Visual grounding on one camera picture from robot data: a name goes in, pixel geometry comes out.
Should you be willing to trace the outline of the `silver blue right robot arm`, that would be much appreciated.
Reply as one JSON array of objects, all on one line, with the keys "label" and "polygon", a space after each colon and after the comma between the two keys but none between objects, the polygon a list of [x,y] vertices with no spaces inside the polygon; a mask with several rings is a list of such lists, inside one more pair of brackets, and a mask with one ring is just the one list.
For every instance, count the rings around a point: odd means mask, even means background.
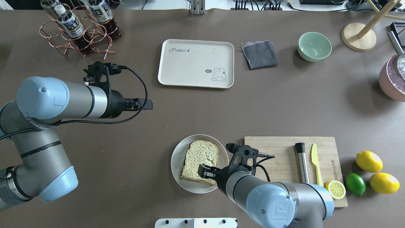
[{"label": "silver blue right robot arm", "polygon": [[248,145],[228,143],[233,153],[222,169],[201,164],[198,175],[218,188],[249,217],[265,228],[322,228],[331,218],[334,200],[327,189],[309,183],[269,182],[255,176],[256,159],[270,159]]}]

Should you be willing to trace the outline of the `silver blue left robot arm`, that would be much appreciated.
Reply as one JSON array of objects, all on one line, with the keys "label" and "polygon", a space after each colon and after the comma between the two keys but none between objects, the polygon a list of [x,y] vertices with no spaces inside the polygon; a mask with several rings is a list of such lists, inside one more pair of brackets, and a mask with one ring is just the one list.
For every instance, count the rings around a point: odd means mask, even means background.
[{"label": "silver blue left robot arm", "polygon": [[1,170],[1,210],[38,196],[57,200],[78,186],[78,179],[55,130],[67,123],[100,124],[97,118],[117,118],[124,111],[152,110],[145,98],[124,98],[112,90],[110,76],[132,69],[97,61],[84,69],[83,83],[54,77],[30,77],[17,91],[16,100],[1,109],[1,139],[10,138],[22,164]]}]

